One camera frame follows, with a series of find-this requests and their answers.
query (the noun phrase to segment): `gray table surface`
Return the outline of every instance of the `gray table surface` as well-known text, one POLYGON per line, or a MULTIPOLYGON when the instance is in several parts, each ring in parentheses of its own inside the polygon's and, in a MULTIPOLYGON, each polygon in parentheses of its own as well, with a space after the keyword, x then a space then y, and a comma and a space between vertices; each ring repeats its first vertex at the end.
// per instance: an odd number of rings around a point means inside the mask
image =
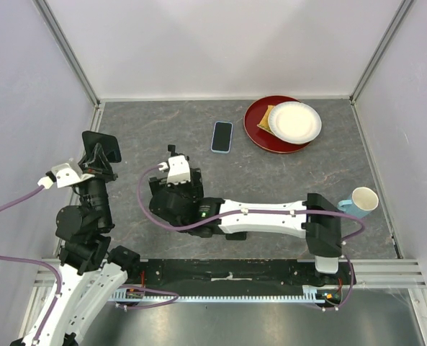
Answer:
MULTIPOLYGON (((307 148, 290 155, 266 152, 247 137, 243 115, 250 100, 107 103, 99 130, 117 136, 122 152, 122 163, 114 165, 119 179, 107 185, 116 224, 112 246, 125 245, 142 258, 311 258, 304 240, 282 234, 226 241, 166 231, 143 215, 136 199, 140 174, 168 158, 167 144, 176 144, 178 152, 190 156, 191 167, 201 168, 205 196, 285 203, 318 192, 336 204, 356 187, 375 189, 349 101, 304 102, 320 114, 322 131, 307 148), (234 124, 229 154, 210 151, 218 120, 234 124)), ((143 198, 148 205, 148 185, 143 198)), ((366 222, 367 230, 349 241, 346 253, 358 259, 396 258, 381 207, 366 222)), ((343 233, 357 227, 344 221, 343 233)))

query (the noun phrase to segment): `cup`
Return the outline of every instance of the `cup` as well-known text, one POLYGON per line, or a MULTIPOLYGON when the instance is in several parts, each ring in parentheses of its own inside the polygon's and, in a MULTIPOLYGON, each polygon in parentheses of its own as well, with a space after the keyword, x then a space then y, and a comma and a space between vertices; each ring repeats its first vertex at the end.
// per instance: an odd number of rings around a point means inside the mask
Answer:
POLYGON ((357 218, 364 218, 377 208, 378 203, 378 195, 372 189, 358 187, 347 200, 338 203, 338 209, 357 218))

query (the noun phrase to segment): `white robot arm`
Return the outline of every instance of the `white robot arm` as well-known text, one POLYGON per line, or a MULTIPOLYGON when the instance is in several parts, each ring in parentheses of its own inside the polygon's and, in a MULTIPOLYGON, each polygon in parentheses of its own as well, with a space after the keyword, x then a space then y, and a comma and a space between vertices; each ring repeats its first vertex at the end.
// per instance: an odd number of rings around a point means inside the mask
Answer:
POLYGON ((80 345, 109 297, 127 280, 127 271, 113 262, 104 262, 102 268, 82 275, 78 275, 77 269, 70 265, 62 265, 59 270, 63 279, 61 294, 55 294, 58 284, 55 283, 34 326, 11 346, 80 345), (57 301, 51 308, 54 298, 57 301), (47 314, 48 319, 42 325, 47 314))
POLYGON ((338 271, 341 254, 341 222, 333 216, 295 214, 295 210, 338 209, 324 197, 309 193, 307 200, 282 204, 252 204, 222 198, 206 198, 200 169, 189 167, 189 157, 168 146, 171 157, 159 164, 166 178, 150 178, 153 197, 150 211, 176 227, 192 225, 207 218, 217 219, 188 230, 203 238, 222 234, 229 240, 245 240, 248 232, 281 233, 306 239, 315 255, 315 269, 325 274, 338 271), (240 210, 233 215, 229 212, 240 210))

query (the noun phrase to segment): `white wall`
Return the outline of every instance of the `white wall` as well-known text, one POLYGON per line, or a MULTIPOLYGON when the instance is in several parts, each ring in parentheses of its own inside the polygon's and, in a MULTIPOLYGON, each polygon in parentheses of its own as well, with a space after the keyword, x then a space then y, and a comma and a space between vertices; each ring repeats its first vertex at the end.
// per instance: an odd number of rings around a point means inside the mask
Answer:
POLYGON ((349 95, 400 0, 48 0, 101 98, 349 95))
MULTIPOLYGON (((0 0, 0 205, 37 187, 51 166, 77 157, 93 107, 32 1, 0 0)), ((67 189, 0 214, 0 254, 51 257, 67 189)), ((0 262, 0 345, 18 336, 37 268, 0 262)))
POLYGON ((427 0, 415 1, 359 100, 400 248, 427 283, 427 0))

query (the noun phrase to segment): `red tray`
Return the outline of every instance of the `red tray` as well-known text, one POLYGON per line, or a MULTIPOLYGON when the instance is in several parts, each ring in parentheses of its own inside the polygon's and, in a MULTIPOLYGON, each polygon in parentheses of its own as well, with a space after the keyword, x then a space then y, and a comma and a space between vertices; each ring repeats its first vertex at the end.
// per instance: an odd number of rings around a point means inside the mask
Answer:
POLYGON ((309 143, 291 144, 278 139, 276 136, 266 132, 257 125, 263 119, 264 113, 268 110, 268 106, 276 106, 279 103, 296 101, 288 96, 268 96, 258 101, 255 101, 245 113, 243 117, 243 126, 247 136, 260 148, 277 154, 291 154, 306 147, 309 143))

